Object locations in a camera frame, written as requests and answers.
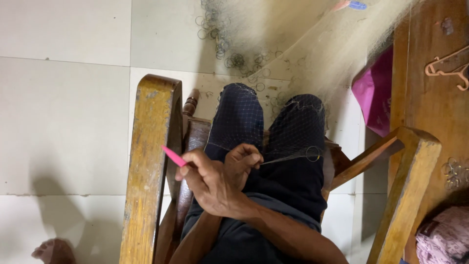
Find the pink cloth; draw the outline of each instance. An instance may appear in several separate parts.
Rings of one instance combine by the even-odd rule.
[[[421,226],[417,236],[420,264],[465,264],[469,259],[469,207],[450,207]]]
[[[352,85],[366,126],[382,137],[389,133],[392,79],[393,47],[385,51]]]

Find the dark pants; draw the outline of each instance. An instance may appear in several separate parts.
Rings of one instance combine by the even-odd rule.
[[[205,153],[224,162],[239,144],[256,146],[264,163],[272,163],[252,170],[242,191],[268,195],[319,222],[327,207],[321,195],[324,161],[318,158],[325,146],[321,105],[311,94],[290,99],[269,128],[264,149],[264,117],[256,92],[244,84],[229,84],[220,94]]]

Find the wooden table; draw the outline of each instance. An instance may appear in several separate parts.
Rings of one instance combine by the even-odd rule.
[[[422,219],[448,195],[446,177],[441,166],[449,157],[463,162],[469,158],[469,90],[460,91],[458,77],[425,75],[425,66],[435,56],[451,54],[468,43],[468,11],[466,0],[427,0],[411,9],[394,33],[393,91],[391,131],[405,125],[430,132],[443,146],[428,189],[414,223],[417,230]],[[446,35],[441,22],[450,18],[454,32]],[[458,61],[445,64],[453,69],[469,62],[469,53]],[[390,159],[389,186],[392,185],[401,153]],[[404,258],[418,264],[415,238],[410,236]]]

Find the white floor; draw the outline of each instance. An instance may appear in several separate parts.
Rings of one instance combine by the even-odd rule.
[[[238,80],[204,60],[198,5],[163,2],[0,1],[0,263],[40,263],[31,252],[56,236],[79,264],[117,263],[138,81],[180,79],[184,97],[202,92],[196,116],[212,118],[221,87]],[[331,105],[328,137],[352,159],[375,135],[349,88]],[[366,261],[386,174],[383,163],[329,197],[323,234],[351,263]]]

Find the pink plastic tool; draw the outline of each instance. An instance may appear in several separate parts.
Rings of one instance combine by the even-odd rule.
[[[187,162],[185,162],[179,155],[177,155],[174,151],[168,149],[168,147],[161,145],[161,148],[166,152],[166,155],[176,163],[179,167],[183,167],[187,165]]]

